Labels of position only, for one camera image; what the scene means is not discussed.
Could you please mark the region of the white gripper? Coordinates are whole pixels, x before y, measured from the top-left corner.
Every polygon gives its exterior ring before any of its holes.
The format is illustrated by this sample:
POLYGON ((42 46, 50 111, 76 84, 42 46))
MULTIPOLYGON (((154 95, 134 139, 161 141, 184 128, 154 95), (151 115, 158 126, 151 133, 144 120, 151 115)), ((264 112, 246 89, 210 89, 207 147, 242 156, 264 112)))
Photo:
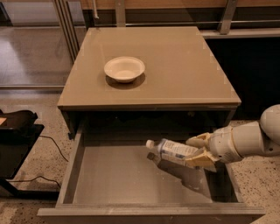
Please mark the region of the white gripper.
POLYGON ((217 129, 212 134, 206 132, 191 137, 185 143, 201 148, 198 153, 185 158, 185 163, 190 167, 212 168, 219 160, 225 164, 242 160, 242 156, 235 148, 233 128, 231 126, 217 129))

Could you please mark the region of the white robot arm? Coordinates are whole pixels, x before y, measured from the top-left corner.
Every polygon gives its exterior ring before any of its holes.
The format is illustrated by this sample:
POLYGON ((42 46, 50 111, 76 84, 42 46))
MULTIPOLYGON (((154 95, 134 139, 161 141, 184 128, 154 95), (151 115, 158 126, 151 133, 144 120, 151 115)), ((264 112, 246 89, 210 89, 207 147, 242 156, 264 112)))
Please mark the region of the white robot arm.
POLYGON ((200 154, 185 159, 191 167, 213 168, 217 162, 229 164, 252 156, 279 156, 280 105, 265 109, 259 121, 228 125, 213 133, 191 137, 185 143, 202 149, 200 154))

